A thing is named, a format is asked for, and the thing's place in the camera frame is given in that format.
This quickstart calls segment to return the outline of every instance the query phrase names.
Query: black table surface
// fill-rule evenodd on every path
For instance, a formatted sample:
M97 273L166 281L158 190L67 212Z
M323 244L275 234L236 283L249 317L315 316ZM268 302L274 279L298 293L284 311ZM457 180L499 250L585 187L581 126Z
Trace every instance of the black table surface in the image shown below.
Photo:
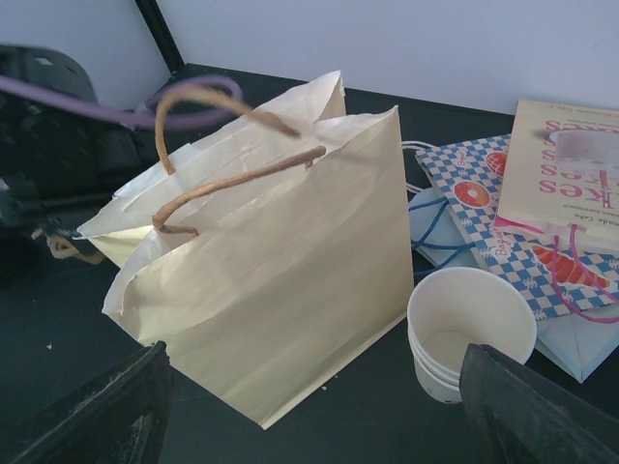
M246 72L186 65L170 81L225 73L258 105L299 82ZM347 109L378 113L399 105L404 140L435 145L510 132L513 117L425 101L346 90ZM186 105L180 110L192 109ZM168 135L170 147L209 133ZM152 134L145 136L145 149ZM406 158L408 182L428 187L421 168ZM415 256L416 270L428 269ZM101 314L117 273L111 263L91 266L44 253L33 273L0 292L0 430L109 369L137 347ZM535 352L527 366L619 418L619 351L580 385ZM405 323L399 324L267 431L176 373L172 414L162 463L247 462L476 462L461 405L428 397L415 378Z

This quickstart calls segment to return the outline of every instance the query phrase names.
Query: stacked paper cup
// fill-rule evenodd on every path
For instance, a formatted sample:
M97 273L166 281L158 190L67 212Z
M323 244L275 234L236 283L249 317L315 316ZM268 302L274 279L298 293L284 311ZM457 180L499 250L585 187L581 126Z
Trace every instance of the stacked paper cup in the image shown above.
M449 268L426 277L410 297L407 316L417 380L443 403L462 400L460 369L469 343L491 345L525 363L537 336L533 312L518 291L473 268Z

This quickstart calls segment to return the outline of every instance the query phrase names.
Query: orange illustration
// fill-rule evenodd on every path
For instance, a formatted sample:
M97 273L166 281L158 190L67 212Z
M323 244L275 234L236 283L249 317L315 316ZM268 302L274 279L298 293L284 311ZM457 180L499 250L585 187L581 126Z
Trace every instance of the orange illustration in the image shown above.
M507 154L505 152L492 152L486 157L486 164L497 176L503 177Z
M546 248L539 245L533 245L533 252L538 257L538 260L544 264L545 268L552 272L552 248ZM584 272L578 267L574 259L558 253L557 256L557 281L559 283L574 283L576 285L586 285L588 287L594 287L593 280L588 278ZM591 274L603 288L610 286L610 281L595 274L591 271Z
M490 202L490 193L484 186L475 182L458 182L454 193L459 201L473 208L483 208Z

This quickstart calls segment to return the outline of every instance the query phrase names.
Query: checkered pattern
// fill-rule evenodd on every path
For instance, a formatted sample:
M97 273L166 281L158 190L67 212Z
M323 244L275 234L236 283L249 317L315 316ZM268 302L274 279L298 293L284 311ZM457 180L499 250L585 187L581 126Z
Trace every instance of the checkered pattern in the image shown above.
M536 319L568 314L569 310L561 303L552 288L550 271L538 261L532 251L533 245L552 249L553 243L526 240L519 235L497 232L493 227L503 179L487 167L486 156L496 151L507 152L509 143L508 135L461 142L418 152L417 160L426 174L433 178L435 184L449 199L450 206L454 209L471 240L475 242L490 271L508 280L524 296ZM458 163L462 164L463 156L465 156L465 165L458 165ZM460 203L454 194L454 185L464 180L484 186L490 193L490 203L484 208L472 208ZM497 257L497 233L502 234L503 240L511 245L511 252L507 253L507 256ZM561 253L572 256L567 249L561 250ZM610 292L617 291L619 260L616 257L607 254L582 253L580 258L589 270L612 282L608 289ZM570 283L560 286L566 300L580 309L612 303L595 287Z

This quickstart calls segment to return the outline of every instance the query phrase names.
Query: white wall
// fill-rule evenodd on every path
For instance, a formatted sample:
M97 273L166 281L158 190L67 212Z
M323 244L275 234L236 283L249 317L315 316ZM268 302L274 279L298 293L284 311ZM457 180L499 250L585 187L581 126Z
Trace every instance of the white wall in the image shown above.
M617 0L159 0L186 62L513 113L619 108Z
M84 68L99 102L133 108L169 72L131 0L2 0L0 43L54 48Z

